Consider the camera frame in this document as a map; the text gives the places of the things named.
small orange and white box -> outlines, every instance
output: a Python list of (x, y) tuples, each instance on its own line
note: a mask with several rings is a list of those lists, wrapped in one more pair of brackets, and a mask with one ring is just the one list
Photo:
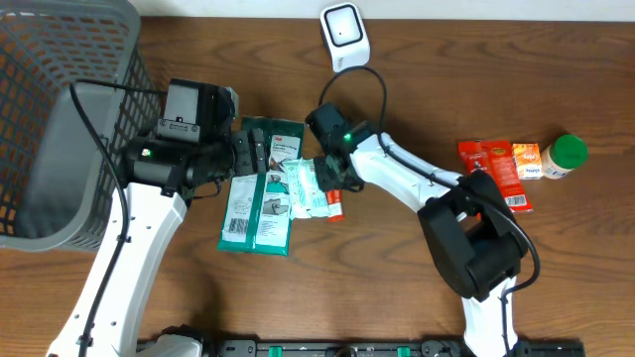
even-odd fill
[(512, 149), (518, 179), (539, 179), (543, 176), (538, 144), (514, 144)]

red bag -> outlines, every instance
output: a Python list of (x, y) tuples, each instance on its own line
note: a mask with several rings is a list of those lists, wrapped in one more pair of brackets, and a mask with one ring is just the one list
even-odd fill
[(494, 177), (512, 212), (530, 212), (533, 209), (518, 179), (509, 142), (462, 142), (458, 143), (458, 152), (470, 174), (475, 170), (483, 170)]

green package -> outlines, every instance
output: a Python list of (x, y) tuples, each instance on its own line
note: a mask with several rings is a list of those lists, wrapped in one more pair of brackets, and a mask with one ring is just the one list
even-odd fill
[(287, 256), (291, 198), (283, 162), (301, 157), (305, 125), (283, 119), (243, 118), (242, 130), (256, 128), (264, 132), (268, 171), (232, 179), (218, 250)]

white bottle with green cap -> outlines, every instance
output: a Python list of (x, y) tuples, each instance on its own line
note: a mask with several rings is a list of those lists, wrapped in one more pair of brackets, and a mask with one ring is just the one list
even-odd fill
[(561, 179), (584, 164), (587, 157), (588, 148), (581, 138), (562, 135), (541, 154), (543, 175), (549, 179)]

table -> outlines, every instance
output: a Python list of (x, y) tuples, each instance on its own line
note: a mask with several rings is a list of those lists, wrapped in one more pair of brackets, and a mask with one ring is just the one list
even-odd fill
[[(635, 25), (367, 21), (370, 65), (386, 78), (387, 130), (463, 172), (456, 143), (548, 145), (583, 137), (588, 162), (525, 181), (518, 220), (543, 274), (514, 296), (516, 330), (580, 338), (588, 356), (635, 353)], [(242, 114), (304, 120), (332, 76), (317, 20), (149, 18), (140, 49), (159, 87), (181, 77), (232, 86)], [(376, 120), (378, 84), (343, 77), (328, 99)], [(308, 132), (304, 156), (319, 153)], [(196, 201), (162, 263), (141, 336), (190, 323), (217, 336), (408, 339), (460, 335), (415, 214), (378, 187), (344, 195), (346, 219), (294, 221), (289, 258), (216, 251), (228, 185)], [(203, 187), (201, 193), (213, 187)], [(71, 313), (93, 256), (0, 251), (0, 350), (42, 356)], [(523, 261), (520, 280), (531, 272)]]

